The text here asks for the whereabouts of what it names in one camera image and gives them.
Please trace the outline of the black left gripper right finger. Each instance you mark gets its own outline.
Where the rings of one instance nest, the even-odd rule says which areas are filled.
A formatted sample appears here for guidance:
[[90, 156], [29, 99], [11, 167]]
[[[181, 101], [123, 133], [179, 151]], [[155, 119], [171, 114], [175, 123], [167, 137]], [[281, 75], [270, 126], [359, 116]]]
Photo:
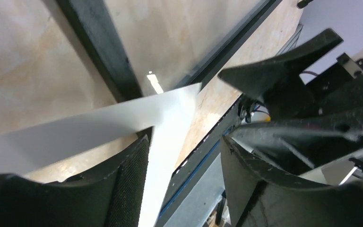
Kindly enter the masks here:
[[225, 193], [234, 227], [363, 227], [363, 180], [330, 186], [283, 171], [220, 140]]

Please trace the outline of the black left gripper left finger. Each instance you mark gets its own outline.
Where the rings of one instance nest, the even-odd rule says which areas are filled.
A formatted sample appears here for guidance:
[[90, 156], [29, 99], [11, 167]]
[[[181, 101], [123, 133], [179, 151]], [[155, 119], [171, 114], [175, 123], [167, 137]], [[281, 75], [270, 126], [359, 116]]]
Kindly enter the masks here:
[[0, 174], [0, 227], [136, 227], [152, 132], [63, 182]]

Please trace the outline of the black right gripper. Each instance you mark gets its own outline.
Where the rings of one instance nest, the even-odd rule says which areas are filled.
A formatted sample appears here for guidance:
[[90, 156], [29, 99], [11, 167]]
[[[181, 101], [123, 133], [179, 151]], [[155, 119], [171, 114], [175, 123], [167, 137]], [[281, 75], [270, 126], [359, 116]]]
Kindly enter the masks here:
[[226, 68], [218, 78], [261, 99], [270, 122], [239, 126], [230, 137], [292, 174], [363, 155], [363, 59], [346, 54], [304, 84], [306, 68], [343, 42], [327, 28], [302, 45], [263, 61]]

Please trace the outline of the white mat board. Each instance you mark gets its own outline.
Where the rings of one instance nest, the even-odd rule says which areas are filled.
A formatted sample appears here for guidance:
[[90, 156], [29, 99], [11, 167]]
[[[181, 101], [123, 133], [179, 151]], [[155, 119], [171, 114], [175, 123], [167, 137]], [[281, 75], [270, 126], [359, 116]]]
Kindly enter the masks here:
[[0, 135], [0, 174], [24, 174], [152, 128], [138, 226], [156, 223], [201, 84]]

